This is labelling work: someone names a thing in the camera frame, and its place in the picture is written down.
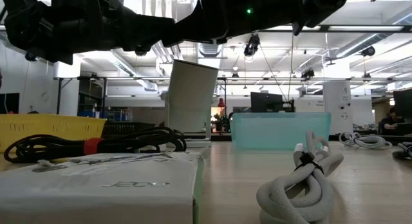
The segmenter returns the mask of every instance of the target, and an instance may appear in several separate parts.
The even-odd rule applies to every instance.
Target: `desk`
[[[410,223],[412,162],[391,152],[348,149],[331,143],[343,163],[328,177],[335,188],[331,224]],[[291,152],[236,152],[230,142],[214,142],[203,173],[203,224],[259,224],[256,191],[265,182],[294,170]],[[19,167],[0,160],[0,170]]]

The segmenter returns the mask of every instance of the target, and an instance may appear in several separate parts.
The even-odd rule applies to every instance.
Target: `blue bin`
[[[230,123],[237,149],[294,150],[307,130],[329,138],[330,113],[236,113]]]

